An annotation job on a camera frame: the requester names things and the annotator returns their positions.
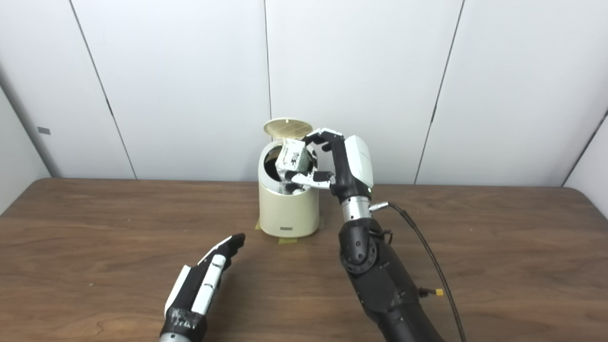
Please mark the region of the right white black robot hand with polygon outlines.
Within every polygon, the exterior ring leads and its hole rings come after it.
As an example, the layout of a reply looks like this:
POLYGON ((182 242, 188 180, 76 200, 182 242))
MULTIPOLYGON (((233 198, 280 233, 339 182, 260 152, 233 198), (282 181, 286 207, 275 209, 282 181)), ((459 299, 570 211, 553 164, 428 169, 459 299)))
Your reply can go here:
POLYGON ((339 203, 352 201, 354 197, 371 199, 373 165, 367 144, 360 137, 345 138, 337 131, 319 128, 302 138, 302 142, 306 146, 321 145, 324 152, 332 153, 334 171, 286 171, 286 181, 329 189, 339 203))

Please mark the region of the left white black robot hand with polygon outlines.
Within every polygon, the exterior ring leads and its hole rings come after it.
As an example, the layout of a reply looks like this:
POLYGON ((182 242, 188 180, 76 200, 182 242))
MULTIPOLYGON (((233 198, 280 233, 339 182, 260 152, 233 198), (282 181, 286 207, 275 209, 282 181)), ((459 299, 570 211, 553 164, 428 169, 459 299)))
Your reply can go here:
POLYGON ((209 329, 207 314, 221 285, 222 273, 244 246, 244 233, 228 236, 195 266, 183 266, 164 306, 161 342, 201 342, 209 329))

